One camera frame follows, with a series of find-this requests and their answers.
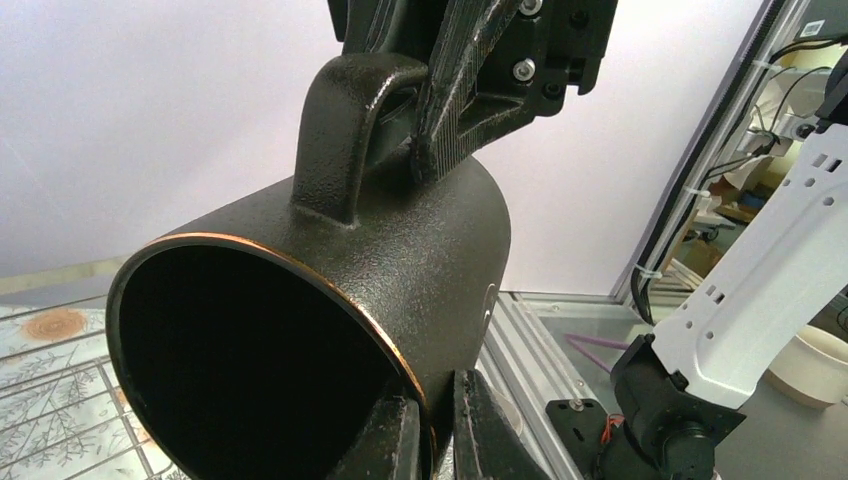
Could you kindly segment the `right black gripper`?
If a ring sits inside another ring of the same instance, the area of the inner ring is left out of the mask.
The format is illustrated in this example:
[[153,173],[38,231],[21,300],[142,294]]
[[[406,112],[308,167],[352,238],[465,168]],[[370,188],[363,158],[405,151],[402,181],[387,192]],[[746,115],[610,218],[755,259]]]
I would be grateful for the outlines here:
[[420,184],[558,114],[567,87],[597,82],[615,1],[353,0],[328,4],[342,54],[396,53],[427,65],[413,129]]

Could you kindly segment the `white bowl outside cell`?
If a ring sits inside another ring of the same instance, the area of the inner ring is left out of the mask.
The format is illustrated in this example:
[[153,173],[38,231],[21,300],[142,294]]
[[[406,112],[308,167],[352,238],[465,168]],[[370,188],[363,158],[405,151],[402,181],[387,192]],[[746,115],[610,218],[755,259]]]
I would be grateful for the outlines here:
[[763,378],[800,405],[827,409],[847,398],[847,343],[806,325],[781,350]]

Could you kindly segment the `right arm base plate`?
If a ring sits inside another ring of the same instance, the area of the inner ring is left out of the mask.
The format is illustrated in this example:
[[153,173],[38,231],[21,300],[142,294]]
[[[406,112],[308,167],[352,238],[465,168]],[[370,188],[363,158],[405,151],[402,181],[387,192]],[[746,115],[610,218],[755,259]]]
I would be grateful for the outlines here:
[[583,479],[602,479],[599,458],[609,413],[590,398],[551,400],[546,415]]

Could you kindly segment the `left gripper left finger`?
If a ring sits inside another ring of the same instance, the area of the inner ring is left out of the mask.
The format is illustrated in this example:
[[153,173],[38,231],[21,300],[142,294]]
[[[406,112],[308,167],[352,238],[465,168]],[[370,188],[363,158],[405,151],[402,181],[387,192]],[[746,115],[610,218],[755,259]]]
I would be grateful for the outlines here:
[[378,400],[328,479],[420,479],[420,414],[408,398]]

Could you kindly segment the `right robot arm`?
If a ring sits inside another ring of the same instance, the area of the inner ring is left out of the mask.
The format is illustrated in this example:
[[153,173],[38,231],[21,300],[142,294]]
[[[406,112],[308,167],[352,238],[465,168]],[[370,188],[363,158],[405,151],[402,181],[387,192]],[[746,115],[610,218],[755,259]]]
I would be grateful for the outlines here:
[[[481,147],[595,85],[612,1],[333,1],[348,53],[421,60],[410,167],[435,183]],[[826,247],[847,236],[847,63],[829,69],[798,165],[722,265],[670,317],[625,347],[610,378],[617,415],[598,439],[566,438],[590,479],[710,479],[715,449],[784,348],[847,280]]]

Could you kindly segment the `aluminium mounting rail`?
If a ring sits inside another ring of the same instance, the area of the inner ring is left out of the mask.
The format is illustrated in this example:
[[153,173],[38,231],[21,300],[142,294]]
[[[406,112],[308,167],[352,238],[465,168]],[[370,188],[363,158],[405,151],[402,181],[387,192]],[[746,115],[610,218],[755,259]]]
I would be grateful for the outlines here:
[[649,327],[630,308],[608,298],[502,292],[486,333],[478,366],[489,383],[518,409],[520,439],[554,479],[577,479],[579,470],[560,442],[545,407],[551,400],[596,399],[617,410],[609,375],[620,351],[572,346],[569,334],[631,342]]

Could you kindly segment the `black speckled mug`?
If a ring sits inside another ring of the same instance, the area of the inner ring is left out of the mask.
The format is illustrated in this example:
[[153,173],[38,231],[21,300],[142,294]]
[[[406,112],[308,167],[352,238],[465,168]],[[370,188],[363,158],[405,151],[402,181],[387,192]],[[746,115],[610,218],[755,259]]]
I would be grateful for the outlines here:
[[377,124],[424,63],[342,55],[315,77],[295,173],[150,242],[106,306],[120,387],[193,479],[324,479],[375,403],[418,414],[419,477],[452,430],[453,374],[478,358],[511,243],[496,181],[468,158],[412,174]]

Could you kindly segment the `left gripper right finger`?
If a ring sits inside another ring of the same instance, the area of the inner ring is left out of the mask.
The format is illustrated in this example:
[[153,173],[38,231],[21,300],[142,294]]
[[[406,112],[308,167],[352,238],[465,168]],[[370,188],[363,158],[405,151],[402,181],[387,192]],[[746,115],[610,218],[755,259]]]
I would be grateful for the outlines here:
[[456,479],[547,479],[476,369],[453,378],[453,464]]

